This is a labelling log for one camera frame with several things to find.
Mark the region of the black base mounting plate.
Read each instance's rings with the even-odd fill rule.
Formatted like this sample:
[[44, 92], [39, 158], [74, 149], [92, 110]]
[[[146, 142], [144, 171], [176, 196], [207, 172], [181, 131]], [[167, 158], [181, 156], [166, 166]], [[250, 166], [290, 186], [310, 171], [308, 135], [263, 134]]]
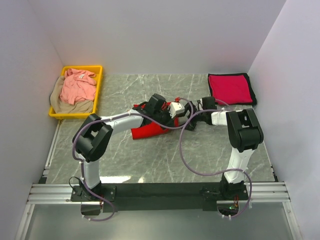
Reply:
[[[180, 183], [136, 183], [136, 184], [181, 184], [181, 183], [195, 183], [195, 182], [180, 182]], [[204, 183], [218, 183], [218, 192], [220, 189], [220, 182], [204, 182]], [[102, 183], [102, 194], [106, 190], [107, 183]], [[93, 208], [85, 206], [81, 207], [83, 214], [90, 213], [98, 215], [99, 207], [102, 207], [104, 213], [111, 213], [113, 211], [156, 211], [156, 210], [203, 210], [203, 211], [217, 211], [218, 203], [213, 200], [200, 199], [198, 197], [178, 197], [168, 199], [165, 197], [156, 197], [153, 199], [145, 198], [119, 198], [115, 202], [103, 203], [101, 200]]]

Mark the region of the red t-shirt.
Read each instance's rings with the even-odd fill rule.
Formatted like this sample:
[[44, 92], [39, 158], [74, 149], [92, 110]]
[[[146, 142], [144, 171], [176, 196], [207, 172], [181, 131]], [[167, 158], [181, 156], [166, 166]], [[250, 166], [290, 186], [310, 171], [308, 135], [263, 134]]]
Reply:
[[[171, 102], [165, 102], [163, 106], [161, 107], [161, 110], [168, 110], [169, 111], [169, 105]], [[144, 108], [146, 106], [147, 102], [142, 102], [141, 104], [134, 104], [133, 109], [142, 112], [142, 114], [152, 118], [152, 114], [144, 111]], [[177, 117], [173, 118], [174, 119], [174, 127], [171, 128], [177, 128], [179, 126], [179, 120]], [[144, 118], [142, 121], [142, 125], [138, 128], [132, 128], [131, 129], [131, 134], [132, 134], [132, 139], [133, 140], [138, 140], [138, 139], [147, 139], [159, 135], [166, 134], [170, 131], [169, 128], [164, 128], [155, 122]]]

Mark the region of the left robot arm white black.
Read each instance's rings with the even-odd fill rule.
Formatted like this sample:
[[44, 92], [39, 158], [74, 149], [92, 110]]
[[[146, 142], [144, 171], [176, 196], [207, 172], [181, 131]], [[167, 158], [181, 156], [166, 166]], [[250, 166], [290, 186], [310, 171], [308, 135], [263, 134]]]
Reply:
[[178, 127], [178, 115], [184, 110], [178, 99], [167, 102], [155, 93], [148, 101], [134, 105], [125, 113], [108, 117], [90, 114], [72, 139], [72, 156], [81, 167], [78, 182], [82, 195], [88, 201], [102, 196], [99, 160], [112, 136], [128, 130], [133, 139], [161, 135]]

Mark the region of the aluminium frame rail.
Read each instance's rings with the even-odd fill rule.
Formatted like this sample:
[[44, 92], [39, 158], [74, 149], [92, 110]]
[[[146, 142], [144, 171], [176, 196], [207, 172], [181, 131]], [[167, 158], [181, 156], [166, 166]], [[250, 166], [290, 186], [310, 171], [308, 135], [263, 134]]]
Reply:
[[[217, 182], [204, 183], [108, 183], [103, 191], [103, 197], [110, 202], [119, 198], [154, 199], [154, 198], [186, 198], [215, 201], [218, 204], [227, 203], [287, 203], [290, 202], [287, 187], [284, 182], [246, 182], [241, 192], [235, 196], [220, 196]], [[27, 204], [83, 204], [97, 205], [100, 199], [91, 196], [77, 184], [33, 184]]]

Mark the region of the yellow plastic bin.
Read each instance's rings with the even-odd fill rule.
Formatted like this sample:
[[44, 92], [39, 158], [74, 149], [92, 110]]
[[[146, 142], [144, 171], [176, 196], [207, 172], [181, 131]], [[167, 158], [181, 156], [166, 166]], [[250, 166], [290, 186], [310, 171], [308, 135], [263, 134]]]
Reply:
[[65, 66], [61, 71], [61, 76], [64, 76], [65, 71], [69, 68], [74, 68], [77, 70], [87, 70], [96, 74], [94, 79], [96, 80], [96, 93], [95, 98], [93, 101], [93, 109], [91, 113], [55, 113], [53, 107], [50, 106], [48, 115], [50, 117], [56, 118], [58, 120], [62, 119], [85, 119], [90, 114], [95, 114], [97, 112], [97, 105], [98, 105], [98, 96], [100, 93], [100, 87], [103, 78], [103, 67], [100, 65], [88, 65], [88, 66]]

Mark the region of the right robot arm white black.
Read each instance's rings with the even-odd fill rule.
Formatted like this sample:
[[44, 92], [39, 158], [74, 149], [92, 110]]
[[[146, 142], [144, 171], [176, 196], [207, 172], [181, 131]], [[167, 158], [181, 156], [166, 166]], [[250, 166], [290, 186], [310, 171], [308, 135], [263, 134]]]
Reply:
[[[184, 165], [194, 174], [200, 176], [215, 176], [221, 174], [219, 194], [226, 200], [240, 195], [247, 189], [245, 179], [252, 181], [247, 173], [249, 160], [258, 146], [264, 140], [264, 134], [258, 118], [252, 108], [243, 110], [217, 109], [214, 97], [201, 98], [196, 105], [188, 101], [184, 106], [184, 116], [189, 113], [186, 123], [182, 126], [179, 137], [179, 154]], [[198, 122], [210, 126], [226, 126], [231, 154], [226, 170], [216, 173], [200, 173], [193, 170], [185, 161], [182, 153], [182, 136], [186, 129], [193, 130]]]

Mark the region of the beige shirt in bin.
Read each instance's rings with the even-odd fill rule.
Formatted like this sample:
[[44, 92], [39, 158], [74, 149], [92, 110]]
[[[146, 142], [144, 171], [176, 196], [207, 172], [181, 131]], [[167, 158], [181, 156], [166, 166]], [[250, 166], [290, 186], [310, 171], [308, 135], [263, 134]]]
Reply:
[[63, 84], [65, 81], [64, 76], [60, 76], [53, 88], [50, 95], [50, 104], [56, 114], [83, 114], [91, 113], [93, 110], [94, 102], [92, 100], [78, 101], [75, 104], [69, 104], [63, 102], [60, 99], [60, 94], [62, 92]]

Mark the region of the pink shirt in bin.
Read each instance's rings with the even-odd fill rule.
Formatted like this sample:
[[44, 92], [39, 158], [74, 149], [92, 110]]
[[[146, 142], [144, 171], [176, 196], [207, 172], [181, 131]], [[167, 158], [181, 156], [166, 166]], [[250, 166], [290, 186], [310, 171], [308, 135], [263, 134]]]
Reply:
[[97, 85], [94, 77], [96, 77], [94, 72], [68, 68], [64, 73], [60, 100], [70, 105], [86, 100], [94, 101]]

